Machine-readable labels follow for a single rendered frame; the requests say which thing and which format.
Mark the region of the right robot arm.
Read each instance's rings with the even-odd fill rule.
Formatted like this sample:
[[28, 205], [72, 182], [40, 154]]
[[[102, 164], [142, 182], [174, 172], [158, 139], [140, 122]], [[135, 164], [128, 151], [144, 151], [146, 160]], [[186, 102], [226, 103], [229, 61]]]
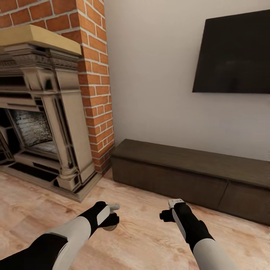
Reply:
[[218, 245], [202, 220], [182, 199], [169, 199], [169, 210], [159, 214], [164, 222], [176, 222], [200, 270], [240, 270]]

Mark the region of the pillar candle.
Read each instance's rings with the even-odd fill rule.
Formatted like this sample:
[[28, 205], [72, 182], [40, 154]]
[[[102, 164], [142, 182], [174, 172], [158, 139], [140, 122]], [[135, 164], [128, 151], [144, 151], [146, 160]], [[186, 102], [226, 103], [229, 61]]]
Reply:
[[[110, 211], [110, 213], [115, 213], [114, 211]], [[107, 227], [102, 227], [106, 231], [113, 231], [117, 225], [112, 225], [112, 226], [107, 226]]]

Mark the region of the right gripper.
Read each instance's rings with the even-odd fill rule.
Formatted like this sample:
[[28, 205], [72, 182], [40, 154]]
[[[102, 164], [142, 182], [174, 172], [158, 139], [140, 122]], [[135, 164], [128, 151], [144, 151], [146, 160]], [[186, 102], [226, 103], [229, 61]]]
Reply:
[[172, 218], [172, 209], [170, 210], [163, 210], [162, 213], [159, 214], [160, 219], [163, 219], [164, 222], [175, 222]]

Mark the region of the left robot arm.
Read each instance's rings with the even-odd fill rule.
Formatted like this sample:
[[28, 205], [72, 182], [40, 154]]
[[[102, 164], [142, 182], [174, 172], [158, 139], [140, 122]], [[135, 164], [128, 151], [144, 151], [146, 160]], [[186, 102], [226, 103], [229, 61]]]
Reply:
[[0, 261], [0, 270], [68, 270], [97, 228], [117, 225], [118, 203], [98, 202], [71, 221], [39, 236], [27, 249]]

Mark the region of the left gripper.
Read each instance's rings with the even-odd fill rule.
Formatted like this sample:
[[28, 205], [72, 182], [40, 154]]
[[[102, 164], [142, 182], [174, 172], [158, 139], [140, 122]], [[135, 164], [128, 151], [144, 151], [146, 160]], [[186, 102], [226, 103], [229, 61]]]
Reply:
[[117, 216], [116, 213], [110, 213], [108, 222], [105, 224], [101, 224], [99, 228], [117, 225], [118, 223], [119, 223], [119, 216]]

